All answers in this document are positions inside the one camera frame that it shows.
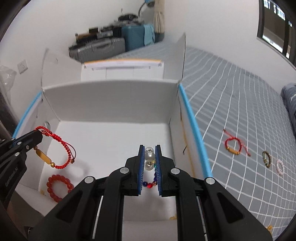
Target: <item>gray bed sheet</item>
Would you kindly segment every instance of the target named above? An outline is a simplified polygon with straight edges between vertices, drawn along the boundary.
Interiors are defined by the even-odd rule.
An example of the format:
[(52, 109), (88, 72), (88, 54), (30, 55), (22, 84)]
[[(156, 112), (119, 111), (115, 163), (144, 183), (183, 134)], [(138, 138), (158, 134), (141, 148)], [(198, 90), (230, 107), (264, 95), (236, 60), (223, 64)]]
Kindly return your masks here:
[[(117, 58), (161, 59), (171, 47), (158, 43)], [(192, 47), (186, 47), (182, 85), (213, 176), (265, 227), (272, 225), (276, 239), (296, 213), (296, 143), (281, 96), (260, 77)], [(244, 150), (235, 156), (225, 149), (224, 128), (246, 144), (250, 157)], [(272, 156), (269, 169), (262, 159), (264, 150)], [(283, 176), (276, 171), (277, 159), (284, 163)]]

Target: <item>window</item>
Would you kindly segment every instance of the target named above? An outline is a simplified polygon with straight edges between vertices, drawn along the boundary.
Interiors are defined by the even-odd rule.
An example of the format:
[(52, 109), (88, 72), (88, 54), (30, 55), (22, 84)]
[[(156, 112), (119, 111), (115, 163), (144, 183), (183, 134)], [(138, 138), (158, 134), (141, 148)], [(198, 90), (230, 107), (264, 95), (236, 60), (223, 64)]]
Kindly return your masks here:
[(296, 66), (296, 31), (292, 23), (281, 8), (271, 0), (259, 0), (259, 9), (257, 36)]

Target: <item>gray suitcase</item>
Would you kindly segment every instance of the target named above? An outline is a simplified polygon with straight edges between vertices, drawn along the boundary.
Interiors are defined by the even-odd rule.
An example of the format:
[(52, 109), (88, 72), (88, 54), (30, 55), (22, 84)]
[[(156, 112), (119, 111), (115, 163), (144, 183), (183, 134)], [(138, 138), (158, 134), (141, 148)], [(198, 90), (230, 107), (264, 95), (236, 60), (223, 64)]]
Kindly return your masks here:
[(126, 51), (124, 38), (94, 40), (80, 47), (69, 48), (69, 56), (84, 63), (111, 58)]

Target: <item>blue suitcase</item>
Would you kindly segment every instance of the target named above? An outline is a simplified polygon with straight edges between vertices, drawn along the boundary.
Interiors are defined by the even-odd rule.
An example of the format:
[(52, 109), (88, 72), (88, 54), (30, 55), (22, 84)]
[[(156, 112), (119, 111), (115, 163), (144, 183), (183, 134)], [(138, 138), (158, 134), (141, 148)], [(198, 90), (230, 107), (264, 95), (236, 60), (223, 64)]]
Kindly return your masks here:
[(126, 43), (126, 51), (144, 47), (144, 26), (131, 25), (124, 26), (121, 30), (121, 37)]

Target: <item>white wall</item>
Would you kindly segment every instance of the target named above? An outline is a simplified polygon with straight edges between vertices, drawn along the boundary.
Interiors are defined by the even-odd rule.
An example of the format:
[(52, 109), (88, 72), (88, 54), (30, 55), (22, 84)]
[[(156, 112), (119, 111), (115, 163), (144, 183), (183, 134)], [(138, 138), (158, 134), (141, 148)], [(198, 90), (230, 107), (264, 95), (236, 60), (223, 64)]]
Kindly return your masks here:
[(258, 0), (167, 0), (165, 10), (165, 40), (177, 40), (185, 31), (187, 45), (251, 71), (279, 93), (285, 84), (296, 82), (296, 70), (257, 39)]
[(17, 74), (11, 89), (11, 105), (21, 118), (40, 91), (45, 48), (68, 55), (75, 33), (105, 26), (123, 13), (138, 13), (144, 0), (32, 0), (10, 25), (0, 43), (1, 65), (17, 71), (26, 59), (28, 70)]

